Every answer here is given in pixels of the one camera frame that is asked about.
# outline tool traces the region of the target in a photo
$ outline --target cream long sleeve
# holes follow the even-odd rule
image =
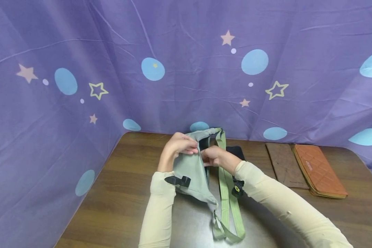
[[[353,247],[335,225],[294,191],[265,175],[250,162],[242,161],[235,177],[243,180],[245,193],[263,204],[285,225],[299,233],[309,247]],[[150,185],[139,248],[168,248],[175,187],[164,178],[173,173],[156,172]]]

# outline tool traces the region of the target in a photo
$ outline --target long wallet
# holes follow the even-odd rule
[[[293,152],[313,195],[330,198],[348,195],[318,146],[296,144]]]
[[[266,143],[277,181],[290,188],[309,189],[289,144]]]

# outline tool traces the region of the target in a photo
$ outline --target black plastic buckle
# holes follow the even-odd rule
[[[186,176],[183,176],[182,179],[176,176],[170,176],[170,177],[166,177],[164,180],[167,183],[171,183],[172,185],[180,185],[186,188],[189,187],[190,181],[191,181],[191,179]]]
[[[233,177],[233,183],[235,184],[235,187],[231,190],[231,194],[236,198],[240,198],[244,195],[244,190],[242,189],[244,186],[244,181],[236,180],[236,178]]]

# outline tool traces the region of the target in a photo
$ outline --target quilted orange wallet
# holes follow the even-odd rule
[[[348,195],[318,146],[296,144],[293,153],[313,195],[330,198]]]

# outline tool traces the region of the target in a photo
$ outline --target bag strap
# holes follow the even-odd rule
[[[222,149],[226,149],[226,136],[225,131],[220,131],[216,136],[218,146]],[[219,174],[219,187],[220,187],[220,202],[222,206],[221,221],[215,214],[215,224],[213,225],[213,235],[216,239],[228,238],[231,243],[237,243],[244,239],[245,229],[242,222],[240,207],[238,206],[238,200],[230,192],[234,187],[233,176],[225,171],[222,167],[218,168]],[[230,208],[233,214],[233,220],[236,227],[237,235],[230,232]]]

